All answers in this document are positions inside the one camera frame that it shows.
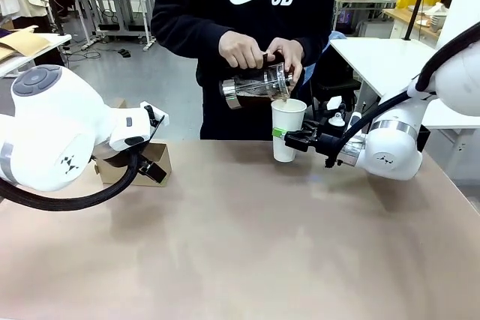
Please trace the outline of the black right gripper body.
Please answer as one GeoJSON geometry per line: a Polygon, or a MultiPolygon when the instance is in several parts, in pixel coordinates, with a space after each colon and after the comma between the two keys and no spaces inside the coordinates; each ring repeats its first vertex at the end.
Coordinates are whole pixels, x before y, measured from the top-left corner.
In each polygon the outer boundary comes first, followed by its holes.
{"type": "Polygon", "coordinates": [[[316,135],[314,148],[316,153],[326,156],[325,167],[341,166],[343,161],[338,159],[341,152],[341,138],[325,133],[316,135]]]}

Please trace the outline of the person's left hand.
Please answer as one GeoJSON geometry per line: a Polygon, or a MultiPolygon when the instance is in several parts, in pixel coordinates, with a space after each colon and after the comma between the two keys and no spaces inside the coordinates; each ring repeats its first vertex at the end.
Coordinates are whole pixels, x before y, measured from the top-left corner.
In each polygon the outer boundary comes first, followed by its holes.
{"type": "Polygon", "coordinates": [[[296,40],[287,40],[276,37],[266,50],[269,61],[274,61],[275,53],[279,53],[283,56],[284,70],[292,75],[292,81],[290,82],[289,87],[290,91],[292,91],[303,70],[302,59],[304,57],[304,51],[302,45],[296,40]]]}

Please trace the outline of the person's right hand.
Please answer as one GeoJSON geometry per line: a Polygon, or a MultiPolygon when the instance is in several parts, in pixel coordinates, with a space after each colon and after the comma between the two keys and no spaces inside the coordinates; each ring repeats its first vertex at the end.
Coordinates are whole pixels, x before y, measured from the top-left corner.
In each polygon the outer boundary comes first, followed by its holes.
{"type": "Polygon", "coordinates": [[[230,67],[260,69],[263,67],[263,55],[258,43],[245,34],[234,31],[225,32],[219,40],[218,52],[230,67]]]}

